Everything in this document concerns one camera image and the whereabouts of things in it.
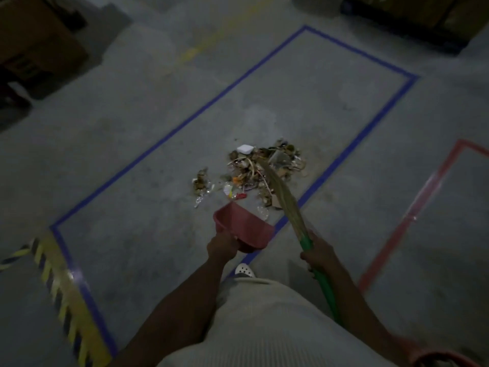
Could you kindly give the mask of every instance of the concrete floor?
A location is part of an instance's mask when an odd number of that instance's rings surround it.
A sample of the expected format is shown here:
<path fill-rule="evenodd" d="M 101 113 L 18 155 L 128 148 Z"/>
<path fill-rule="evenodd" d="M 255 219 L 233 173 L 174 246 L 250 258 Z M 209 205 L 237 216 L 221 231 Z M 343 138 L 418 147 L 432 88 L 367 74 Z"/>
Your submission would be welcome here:
<path fill-rule="evenodd" d="M 92 59 L 0 134 L 0 257 L 64 216 L 304 24 L 421 77 L 303 207 L 355 280 L 458 138 L 489 147 L 489 29 L 450 57 L 339 16 L 338 0 L 271 0 L 236 27 L 233 16 L 257 1 L 75 0 L 90 22 L 78 37 Z M 200 44 L 223 26 L 215 45 Z M 195 46 L 205 48 L 179 64 Z M 201 167 L 215 178 L 235 146 L 284 136 L 308 160 L 308 177 L 290 183 L 300 197 L 404 83 L 401 75 L 304 33 L 63 221 L 59 230 L 117 345 L 205 259 L 212 213 L 226 201 L 217 192 L 193 209 L 190 180 Z M 489 160 L 480 158 L 463 154 L 457 161 L 367 298 L 393 332 L 486 360 L 481 340 L 489 320 L 474 316 L 485 306 L 475 294 L 487 285 L 489 197 L 482 181 Z M 243 205 L 256 211 L 252 198 Z M 280 217 L 273 212 L 269 222 Z M 447 234 L 449 221 L 457 226 Z M 440 249 L 445 242 L 449 253 Z M 327 311 L 298 254 L 286 226 L 252 267 Z M 45 289 L 40 280 L 39 289 L 25 286 L 30 272 L 22 265 L 24 271 L 3 273 L 9 277 L 0 286 L 8 296 L 16 288 L 11 297 L 25 306 Z M 456 281 L 442 278 L 445 271 Z M 2 304 L 4 313 L 14 308 Z M 40 306 L 28 309 L 39 320 L 53 317 Z M 54 350 L 62 332 L 53 319 L 49 338 L 40 321 L 19 330 L 44 337 L 44 349 Z M 12 365 L 16 350 L 4 352 Z M 38 361 L 32 356 L 23 365 Z M 62 356 L 57 363 L 66 365 Z"/>

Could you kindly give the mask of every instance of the person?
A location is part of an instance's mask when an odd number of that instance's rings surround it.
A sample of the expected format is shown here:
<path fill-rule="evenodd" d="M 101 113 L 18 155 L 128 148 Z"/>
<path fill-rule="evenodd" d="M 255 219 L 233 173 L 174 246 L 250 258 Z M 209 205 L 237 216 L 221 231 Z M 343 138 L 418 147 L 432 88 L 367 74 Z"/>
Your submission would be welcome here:
<path fill-rule="evenodd" d="M 310 235 L 314 248 L 301 258 L 330 278 L 344 328 L 247 266 L 220 285 L 238 250 L 223 232 L 207 245 L 207 261 L 156 306 L 110 367 L 408 366 L 333 248 Z"/>

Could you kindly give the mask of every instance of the yellow and black striped tape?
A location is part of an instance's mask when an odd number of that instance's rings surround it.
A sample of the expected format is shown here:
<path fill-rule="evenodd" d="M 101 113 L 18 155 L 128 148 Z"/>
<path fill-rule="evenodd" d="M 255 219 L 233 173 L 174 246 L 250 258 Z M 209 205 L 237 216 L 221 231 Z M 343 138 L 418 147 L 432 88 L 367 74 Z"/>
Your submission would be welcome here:
<path fill-rule="evenodd" d="M 60 282 L 55 278 L 52 265 L 46 259 L 46 255 L 43 253 L 43 247 L 40 245 L 40 241 L 38 239 L 35 239 L 32 242 L 30 251 L 34 255 L 34 261 L 41 272 L 41 279 L 46 284 L 47 290 L 51 294 L 54 308 L 58 313 L 58 319 L 63 324 L 64 333 L 71 344 L 73 354 L 77 359 L 78 364 L 80 367 L 92 367 L 93 360 L 87 349 L 87 345 L 84 342 L 76 323 L 74 322 L 70 306 L 66 302 L 63 292 L 61 291 Z"/>
<path fill-rule="evenodd" d="M 5 269 L 11 267 L 11 265 L 14 264 L 17 260 L 19 260 L 23 256 L 26 256 L 29 253 L 30 246 L 23 245 L 20 249 L 12 253 L 12 255 L 10 255 L 7 259 L 3 259 L 2 261 L 0 261 L 0 273 L 3 272 Z"/>

